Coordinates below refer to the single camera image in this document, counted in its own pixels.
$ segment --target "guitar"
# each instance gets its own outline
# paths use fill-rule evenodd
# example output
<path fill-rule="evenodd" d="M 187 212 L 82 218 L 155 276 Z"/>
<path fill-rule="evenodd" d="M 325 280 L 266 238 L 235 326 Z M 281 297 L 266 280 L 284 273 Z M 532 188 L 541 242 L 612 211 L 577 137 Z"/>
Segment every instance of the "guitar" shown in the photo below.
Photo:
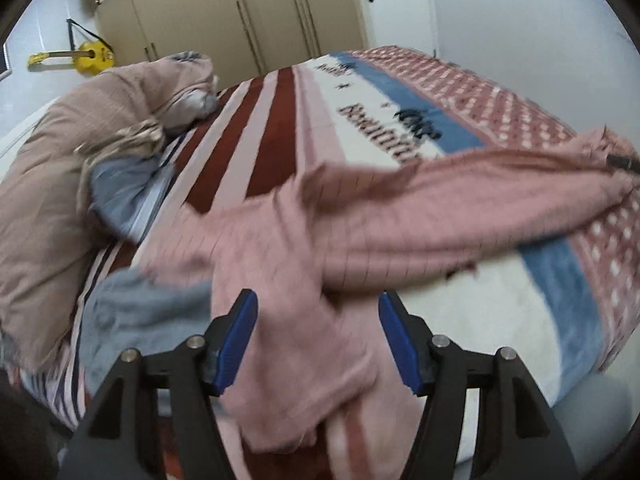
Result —
<path fill-rule="evenodd" d="M 115 65 L 113 52 L 101 41 L 85 41 L 78 50 L 61 50 L 58 52 L 39 52 L 31 54 L 27 67 L 43 62 L 50 57 L 72 57 L 78 72 L 97 75 Z"/>
<path fill-rule="evenodd" d="M 96 39 L 96 41 L 85 41 L 76 50 L 76 42 L 74 41 L 73 26 L 79 27 L 87 34 Z M 115 66 L 115 60 L 113 59 L 113 49 L 109 43 L 97 34 L 87 30 L 75 20 L 71 18 L 66 20 L 66 26 L 69 33 L 69 43 L 71 50 L 60 50 L 58 52 L 39 52 L 38 54 L 31 54 L 27 60 L 27 68 L 42 63 L 45 59 L 50 57 L 72 57 L 74 60 L 74 66 L 78 72 L 87 72 L 93 75 L 97 75 L 103 70 L 112 68 Z"/>

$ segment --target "metal screw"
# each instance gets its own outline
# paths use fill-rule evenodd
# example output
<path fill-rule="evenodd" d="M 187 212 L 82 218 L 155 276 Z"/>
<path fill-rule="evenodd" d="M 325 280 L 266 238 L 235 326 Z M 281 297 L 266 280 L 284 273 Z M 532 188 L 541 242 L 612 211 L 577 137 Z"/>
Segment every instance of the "metal screw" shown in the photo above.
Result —
<path fill-rule="evenodd" d="M 201 335 L 192 335 L 187 339 L 187 346 L 189 348 L 193 348 L 194 350 L 202 348 L 204 346 L 204 343 L 204 338 Z"/>
<path fill-rule="evenodd" d="M 120 358 L 126 363 L 132 363 L 138 357 L 140 357 L 140 352 L 135 348 L 127 348 L 120 354 Z"/>
<path fill-rule="evenodd" d="M 436 348 L 446 348 L 451 343 L 451 339 L 449 339 L 445 335 L 435 335 L 431 339 L 431 342 Z"/>
<path fill-rule="evenodd" d="M 513 361 L 516 357 L 518 357 L 518 353 L 510 346 L 500 348 L 500 355 L 503 359 L 507 359 L 507 361 Z"/>

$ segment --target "wardrobe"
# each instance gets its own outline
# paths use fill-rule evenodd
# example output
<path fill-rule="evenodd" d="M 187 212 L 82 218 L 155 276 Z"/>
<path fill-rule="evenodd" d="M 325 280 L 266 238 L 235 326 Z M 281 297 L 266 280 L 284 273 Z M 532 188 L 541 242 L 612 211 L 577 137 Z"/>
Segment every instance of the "wardrobe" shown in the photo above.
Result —
<path fill-rule="evenodd" d="M 196 50 L 220 88 L 364 47 L 357 0 L 105 0 L 97 22 L 117 64 Z"/>

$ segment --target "striped blanket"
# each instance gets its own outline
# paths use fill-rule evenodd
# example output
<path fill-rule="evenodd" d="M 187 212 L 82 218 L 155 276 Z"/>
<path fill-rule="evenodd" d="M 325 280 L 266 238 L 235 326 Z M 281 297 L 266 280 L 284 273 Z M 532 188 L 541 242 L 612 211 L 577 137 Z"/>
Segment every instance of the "striped blanket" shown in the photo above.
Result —
<path fill-rule="evenodd" d="M 395 117 L 406 108 L 422 110 L 442 137 L 413 139 Z M 222 92 L 218 111 L 165 155 L 177 176 L 156 225 L 185 202 L 199 212 L 234 206 L 323 161 L 395 168 L 478 146 L 544 149 L 574 135 L 534 103 L 412 50 L 325 56 Z M 610 364 L 638 325 L 639 210 L 636 192 L 569 237 L 520 247 L 400 295 L 434 332 L 463 348 L 516 348 L 553 404 L 590 370 Z M 102 251 L 79 296 L 59 366 L 45 375 L 21 374 L 25 388 L 70 428 L 86 406 L 78 364 L 84 302 L 96 283 L 135 265 L 144 251 L 144 244 L 122 243 Z M 460 460 L 474 448 L 473 392 L 467 415 Z M 343 422 L 350 466 L 366 468 L 358 413 L 344 414 Z"/>

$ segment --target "white wall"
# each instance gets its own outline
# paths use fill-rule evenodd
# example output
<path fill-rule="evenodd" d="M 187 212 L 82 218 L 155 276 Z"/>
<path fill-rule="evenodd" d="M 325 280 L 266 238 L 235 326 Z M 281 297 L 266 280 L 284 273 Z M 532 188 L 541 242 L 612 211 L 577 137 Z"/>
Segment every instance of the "white wall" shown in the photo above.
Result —
<path fill-rule="evenodd" d="M 640 149 L 640 55 L 605 0 L 435 0 L 443 59 Z"/>
<path fill-rule="evenodd" d="M 0 138 L 52 99 L 84 81 L 68 59 L 48 60 L 37 70 L 27 70 L 29 54 L 68 50 L 66 19 L 71 17 L 95 30 L 89 0 L 33 0 L 7 41 L 12 73 L 0 80 Z M 76 43 L 84 41 L 78 32 Z"/>

